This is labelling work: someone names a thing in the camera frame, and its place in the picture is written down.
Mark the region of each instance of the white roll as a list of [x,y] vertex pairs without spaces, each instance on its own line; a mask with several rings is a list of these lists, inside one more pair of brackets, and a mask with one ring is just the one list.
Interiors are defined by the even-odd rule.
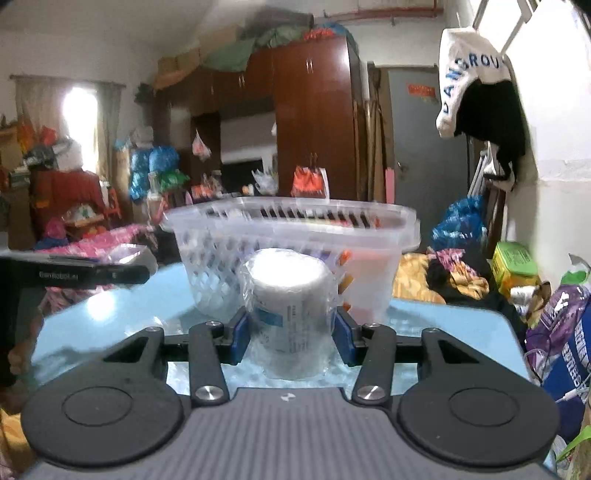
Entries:
[[337,284],[317,258],[292,250],[259,250],[241,271],[251,314],[253,353],[270,377],[320,373],[332,351]]

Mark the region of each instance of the gray door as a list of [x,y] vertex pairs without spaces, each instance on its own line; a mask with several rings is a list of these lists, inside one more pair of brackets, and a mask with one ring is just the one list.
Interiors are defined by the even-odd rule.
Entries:
[[466,137],[440,138],[441,107],[435,68],[388,69],[394,128],[395,202],[414,208],[421,220],[421,248],[449,204],[469,188]]

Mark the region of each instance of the white plastic basket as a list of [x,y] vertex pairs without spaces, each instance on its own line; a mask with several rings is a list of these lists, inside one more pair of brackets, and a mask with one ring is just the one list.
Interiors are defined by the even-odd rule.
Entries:
[[400,256],[420,244],[416,212],[398,205],[243,197],[166,212],[197,308],[221,321],[242,304],[236,271],[261,248],[321,258],[359,323],[381,322]]

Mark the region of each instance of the green cloth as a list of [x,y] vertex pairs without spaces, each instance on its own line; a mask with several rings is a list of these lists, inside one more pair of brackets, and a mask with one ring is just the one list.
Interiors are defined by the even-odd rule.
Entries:
[[275,48],[300,40],[309,29],[283,25],[267,30],[258,38],[247,38],[225,45],[210,53],[203,65],[221,72],[244,72],[251,55],[260,48]]

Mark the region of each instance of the red sticker on door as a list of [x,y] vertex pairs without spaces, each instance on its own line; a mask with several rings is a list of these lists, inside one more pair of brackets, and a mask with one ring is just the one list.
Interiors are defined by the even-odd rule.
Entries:
[[435,87],[429,87],[428,85],[419,85],[418,83],[408,84],[408,94],[417,97],[433,97],[435,98]]

